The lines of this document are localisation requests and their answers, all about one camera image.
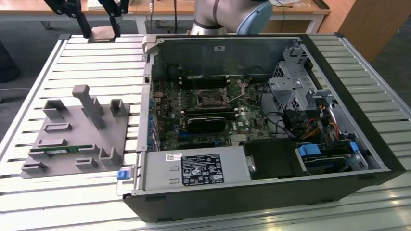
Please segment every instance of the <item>floor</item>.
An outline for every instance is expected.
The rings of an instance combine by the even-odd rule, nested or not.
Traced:
[[[107,25],[107,22],[90,22],[91,26]],[[174,32],[173,21],[161,23],[162,27],[153,25],[154,34]],[[193,25],[191,21],[179,22],[179,33],[186,33]],[[0,89],[30,88],[41,73],[49,55],[57,44],[61,34],[81,34],[82,31],[77,22],[53,22],[53,29],[46,30],[39,22],[0,22],[0,41],[20,68],[20,76],[8,83],[0,83]],[[133,21],[121,23],[123,34],[138,33],[137,25]],[[379,74],[411,106],[411,18],[402,26],[399,33],[394,36],[383,52],[371,63]],[[23,104],[28,90],[0,90],[0,98],[6,98],[0,103],[0,140],[15,119],[19,108]]]

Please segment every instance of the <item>aluminum extrusion table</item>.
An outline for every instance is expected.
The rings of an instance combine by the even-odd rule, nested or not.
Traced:
[[[125,166],[137,161],[143,82],[143,35],[115,43],[89,44],[82,36],[58,41],[30,95],[0,144],[2,230],[393,230],[411,225],[411,110],[346,38],[311,34],[407,173],[362,189],[338,202],[274,210],[145,223],[122,201],[117,172],[23,179],[20,168],[46,117],[47,99],[81,105],[75,84],[89,84],[101,103],[131,104]]]

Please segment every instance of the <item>wooden table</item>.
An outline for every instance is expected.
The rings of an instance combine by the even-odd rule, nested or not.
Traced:
[[[173,0],[155,1],[154,20],[174,20],[173,2]],[[139,33],[142,33],[142,31],[146,33],[145,22],[150,20],[147,16],[150,15],[149,5],[149,0],[141,0],[134,12],[137,15]],[[293,6],[293,8],[285,8],[285,12],[283,7],[274,7],[271,20],[282,21],[285,18],[285,21],[310,21],[306,32],[315,33],[322,25],[325,16],[329,15],[331,11],[329,9],[321,9],[313,0],[303,0],[302,4],[290,4],[287,6]],[[178,0],[178,20],[194,20],[194,0]]]
[[[150,20],[149,0],[137,0],[130,6],[130,12],[123,20],[134,20],[141,34],[147,33],[146,21]],[[82,0],[83,12],[89,20],[106,21],[109,16],[105,10],[87,10],[87,0]],[[303,4],[291,4],[293,8],[274,7],[271,20],[310,21],[307,32],[318,31],[325,16],[330,10],[321,9],[313,0],[303,0]],[[0,21],[65,21],[70,18],[57,15],[43,0],[0,0]],[[173,0],[155,1],[154,20],[174,20]],[[194,0],[178,0],[178,20],[194,20]]]
[[[82,0],[83,12],[90,21],[109,21],[105,10],[87,9],[87,0]],[[123,15],[123,20],[135,20],[134,10],[137,5],[130,6],[130,13]],[[45,28],[50,28],[51,21],[74,20],[66,15],[57,15],[45,0],[0,0],[0,22],[2,21],[41,21]]]

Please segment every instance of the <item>warning label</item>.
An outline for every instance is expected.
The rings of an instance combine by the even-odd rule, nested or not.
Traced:
[[[221,154],[182,156],[185,186],[225,183]]]

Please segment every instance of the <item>yellow wire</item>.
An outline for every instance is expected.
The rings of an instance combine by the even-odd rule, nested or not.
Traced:
[[[310,136],[313,136],[318,131],[319,131],[319,128],[317,128],[315,130],[313,130],[313,132],[309,133],[309,134],[303,137],[303,140],[305,140],[306,138],[309,138]]]

